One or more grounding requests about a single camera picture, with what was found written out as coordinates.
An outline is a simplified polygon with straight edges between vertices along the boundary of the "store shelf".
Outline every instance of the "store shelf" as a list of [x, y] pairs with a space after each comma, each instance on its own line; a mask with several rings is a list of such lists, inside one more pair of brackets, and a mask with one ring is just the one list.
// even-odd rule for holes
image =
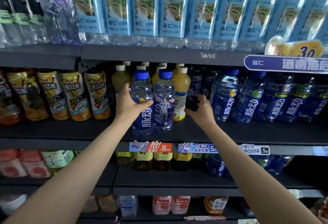
[[[111, 162], [108, 163], [101, 177], [99, 178], [93, 195], [109, 195], [113, 183], [117, 166]], [[39, 189], [49, 178], [32, 178], [30, 176], [9, 178], [0, 178], [1, 194], [32, 194]]]
[[[153, 213], [152, 197], [138, 197], [138, 210], [134, 217], [122, 217], [121, 223], [181, 223], [185, 216], [208, 216], [204, 206], [204, 198], [191, 198], [190, 204], [186, 214], [172, 214], [172, 212], [165, 215], [156, 215]], [[242, 213], [238, 205], [238, 199], [229, 199], [222, 216], [226, 217], [224, 224], [235, 224], [238, 219], [245, 219], [247, 216]], [[203, 224], [222, 223], [219, 220], [202, 221]]]
[[172, 49], [162, 47], [134, 47], [84, 44], [81, 59], [102, 61], [149, 61], [223, 66], [244, 66], [246, 52], [216, 50]]
[[[322, 197], [313, 186], [292, 176], [289, 172], [273, 175], [287, 189], [298, 189], [302, 197]], [[141, 172], [129, 167], [119, 167], [113, 184], [117, 195], [227, 195], [241, 197], [233, 180], [211, 177], [199, 169], [186, 172], [155, 171]]]
[[23, 122], [0, 128], [0, 148], [83, 150], [103, 130], [111, 119], [89, 119]]
[[[227, 133], [237, 144], [269, 145], [271, 154], [278, 155], [313, 155], [313, 146], [327, 146], [328, 125], [317, 121], [311, 124], [301, 123], [259, 123], [238, 124], [232, 121], [219, 123], [219, 127]], [[211, 140], [193, 121], [186, 116], [183, 121], [174, 122], [173, 128], [168, 132], [155, 132], [146, 138], [148, 141], [183, 143], [211, 143]], [[131, 131], [128, 131], [116, 148], [116, 151], [128, 151], [133, 141]]]
[[36, 44], [0, 49], [1, 67], [74, 69], [82, 46]]

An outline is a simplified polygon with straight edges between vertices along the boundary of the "hand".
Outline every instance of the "hand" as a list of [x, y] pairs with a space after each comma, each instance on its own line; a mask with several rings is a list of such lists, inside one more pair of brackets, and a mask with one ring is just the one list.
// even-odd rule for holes
[[131, 125], [139, 114], [153, 104], [152, 100], [143, 102], [141, 104], [135, 103], [129, 93], [129, 84], [125, 84], [124, 88], [116, 99], [116, 116], [115, 118], [122, 118], [124, 121], [129, 121]]
[[191, 118], [196, 122], [197, 125], [200, 126], [201, 129], [210, 126], [211, 124], [215, 124], [213, 109], [210, 105], [210, 102], [206, 99], [206, 96], [203, 94], [197, 95], [197, 99], [199, 103], [197, 106], [199, 108], [197, 111], [191, 111], [190, 109], [186, 109], [186, 114], [190, 115]]

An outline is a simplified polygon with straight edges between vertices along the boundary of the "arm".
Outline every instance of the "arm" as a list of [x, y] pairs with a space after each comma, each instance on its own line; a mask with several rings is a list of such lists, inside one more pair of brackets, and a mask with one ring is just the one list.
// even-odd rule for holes
[[116, 117], [79, 156], [45, 183], [5, 224], [72, 224], [92, 193], [118, 142], [153, 101], [136, 104], [128, 84], [120, 93]]
[[261, 224], [320, 224], [320, 221], [215, 123], [211, 105], [198, 95], [196, 112], [186, 109], [219, 151], [252, 212]]

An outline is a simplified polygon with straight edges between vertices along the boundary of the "blue bottle cap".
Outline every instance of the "blue bottle cap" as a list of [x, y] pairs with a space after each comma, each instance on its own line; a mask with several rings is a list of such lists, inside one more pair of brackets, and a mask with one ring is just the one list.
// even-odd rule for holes
[[236, 75], [238, 75], [238, 73], [239, 73], [239, 69], [231, 69], [231, 68], [229, 68], [226, 71], [226, 75], [228, 75], [228, 76], [236, 76]]
[[170, 69], [160, 69], [158, 75], [160, 79], [169, 79], [172, 77], [173, 72]]
[[148, 71], [146, 70], [136, 70], [134, 73], [133, 73], [133, 77], [136, 79], [136, 80], [146, 80], [149, 78], [149, 74], [148, 74]]
[[266, 71], [252, 71], [252, 75], [256, 77], [264, 77], [266, 74]]

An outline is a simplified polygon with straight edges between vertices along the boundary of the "white bottle cap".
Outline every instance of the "white bottle cap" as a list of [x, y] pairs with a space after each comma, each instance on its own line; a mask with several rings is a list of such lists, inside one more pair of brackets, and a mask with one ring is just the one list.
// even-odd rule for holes
[[146, 66], [145, 65], [137, 65], [137, 70], [138, 69], [146, 70]]
[[124, 64], [117, 64], [115, 65], [116, 71], [124, 71], [125, 65]]
[[160, 69], [166, 69], [165, 65], [158, 65], [156, 71], [159, 72]]
[[179, 67], [179, 73], [186, 73], [187, 71], [188, 71], [187, 67], [184, 67], [184, 66]]

